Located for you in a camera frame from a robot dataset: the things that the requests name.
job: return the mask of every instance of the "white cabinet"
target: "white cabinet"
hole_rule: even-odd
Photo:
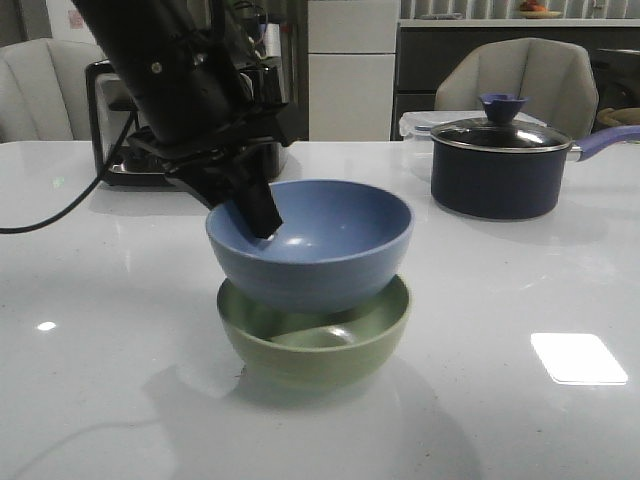
[[[309,139],[389,140],[399,0],[309,2]]]

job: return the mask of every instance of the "chair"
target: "chair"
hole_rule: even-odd
[[[0,48],[0,142],[89,140],[84,69],[93,44],[37,39]]]
[[[476,48],[439,86],[435,109],[479,110],[481,93],[530,97],[524,113],[573,138],[590,133],[598,106],[587,51],[542,38],[520,38]]]

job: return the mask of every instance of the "green bowl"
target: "green bowl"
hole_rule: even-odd
[[[361,305],[331,314],[275,310],[229,280],[218,291],[225,332],[248,373],[305,389],[340,387],[375,372],[402,336],[409,303],[397,275]]]

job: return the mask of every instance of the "purple pot handle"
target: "purple pot handle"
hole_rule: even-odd
[[[624,142],[625,140],[640,140],[640,125],[606,128],[580,140],[576,140],[575,144],[582,150],[578,161],[581,162],[582,160],[593,157],[609,145]]]

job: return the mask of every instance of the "saucepan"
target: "saucepan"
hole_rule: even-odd
[[[574,141],[544,125],[513,120],[527,99],[510,94],[480,97],[487,118],[431,129],[431,194],[446,208],[490,219],[526,219],[558,203],[564,164],[605,147],[640,140],[640,125],[613,127]]]

